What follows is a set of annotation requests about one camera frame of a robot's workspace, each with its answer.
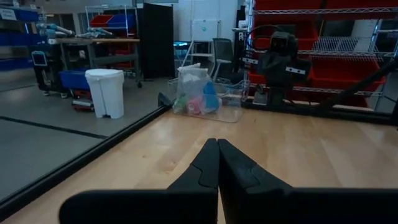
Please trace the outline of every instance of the green object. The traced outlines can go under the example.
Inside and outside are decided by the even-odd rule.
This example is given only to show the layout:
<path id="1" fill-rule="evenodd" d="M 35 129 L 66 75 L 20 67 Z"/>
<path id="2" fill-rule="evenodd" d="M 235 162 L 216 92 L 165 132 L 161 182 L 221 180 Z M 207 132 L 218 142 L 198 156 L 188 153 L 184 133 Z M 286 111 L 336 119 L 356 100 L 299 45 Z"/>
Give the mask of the green object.
<path id="1" fill-rule="evenodd" d="M 185 110 L 187 109 L 187 101 L 188 98 L 186 96 L 177 98 L 174 103 L 174 110 L 177 110 L 179 112 L 185 112 Z"/>

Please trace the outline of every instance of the white trash can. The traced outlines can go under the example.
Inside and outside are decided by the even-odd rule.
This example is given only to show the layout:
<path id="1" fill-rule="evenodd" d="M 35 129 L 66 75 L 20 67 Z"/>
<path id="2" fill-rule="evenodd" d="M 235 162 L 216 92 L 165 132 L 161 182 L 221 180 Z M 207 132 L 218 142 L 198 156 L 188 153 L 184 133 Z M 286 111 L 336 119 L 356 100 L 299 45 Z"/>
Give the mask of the white trash can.
<path id="1" fill-rule="evenodd" d="M 95 115 L 102 118 L 109 115 L 113 119 L 124 115 L 122 70 L 90 69 L 86 79 L 93 98 Z"/>

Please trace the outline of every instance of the plastic bag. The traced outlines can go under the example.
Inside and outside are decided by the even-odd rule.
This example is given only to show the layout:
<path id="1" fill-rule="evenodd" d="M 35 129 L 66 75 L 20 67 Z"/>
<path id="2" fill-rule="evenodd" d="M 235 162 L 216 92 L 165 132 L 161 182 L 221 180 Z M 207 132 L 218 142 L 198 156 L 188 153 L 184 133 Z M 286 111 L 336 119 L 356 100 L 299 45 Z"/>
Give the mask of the plastic bag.
<path id="1" fill-rule="evenodd" d="M 206 114 L 219 107 L 213 81 L 207 68 L 200 64 L 178 68 L 177 98 L 173 105 L 174 113 Z"/>

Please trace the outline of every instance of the blue storage bin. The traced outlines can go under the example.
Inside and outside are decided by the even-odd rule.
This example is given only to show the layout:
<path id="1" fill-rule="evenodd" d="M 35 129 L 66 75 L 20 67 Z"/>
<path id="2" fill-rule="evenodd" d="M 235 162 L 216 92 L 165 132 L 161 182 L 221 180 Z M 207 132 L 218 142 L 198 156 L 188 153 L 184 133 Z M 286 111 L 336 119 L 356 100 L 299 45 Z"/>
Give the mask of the blue storage bin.
<path id="1" fill-rule="evenodd" d="M 46 42 L 47 39 L 45 37 L 42 37 L 40 34 L 31 34 L 30 35 L 30 44 L 32 45 L 37 45 L 41 44 L 42 42 Z"/>
<path id="2" fill-rule="evenodd" d="M 14 64 L 15 69 L 32 68 L 33 60 L 30 58 L 16 58 Z"/>
<path id="3" fill-rule="evenodd" d="M 39 21 L 39 14 L 35 11 L 15 10 L 16 17 L 19 21 L 37 22 Z"/>
<path id="4" fill-rule="evenodd" d="M 86 69 L 62 71 L 59 73 L 62 86 L 72 90 L 90 90 L 85 77 Z"/>
<path id="5" fill-rule="evenodd" d="M 28 46 L 30 45 L 29 34 L 9 34 L 10 42 L 13 46 Z"/>
<path id="6" fill-rule="evenodd" d="M 10 46 L 10 36 L 8 33 L 0 34 L 0 46 Z"/>
<path id="7" fill-rule="evenodd" d="M 15 67 L 15 59 L 0 59 L 0 71 L 10 71 L 13 70 Z"/>
<path id="8" fill-rule="evenodd" d="M 126 15 L 118 14 L 114 15 L 107 23 L 109 28 L 126 28 Z M 127 24 L 129 28 L 135 28 L 136 26 L 136 17 L 134 14 L 127 14 Z"/>

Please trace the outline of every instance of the office chair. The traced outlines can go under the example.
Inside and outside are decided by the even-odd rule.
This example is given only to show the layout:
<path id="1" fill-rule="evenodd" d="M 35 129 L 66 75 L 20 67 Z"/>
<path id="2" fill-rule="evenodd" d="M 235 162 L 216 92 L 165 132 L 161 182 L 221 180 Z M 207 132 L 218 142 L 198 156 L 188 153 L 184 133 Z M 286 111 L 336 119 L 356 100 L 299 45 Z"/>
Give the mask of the office chair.
<path id="1" fill-rule="evenodd" d="M 243 73 L 233 72 L 234 52 L 232 41 L 225 38 L 213 38 L 214 67 L 211 77 L 215 82 L 230 82 L 237 84 L 243 80 Z"/>

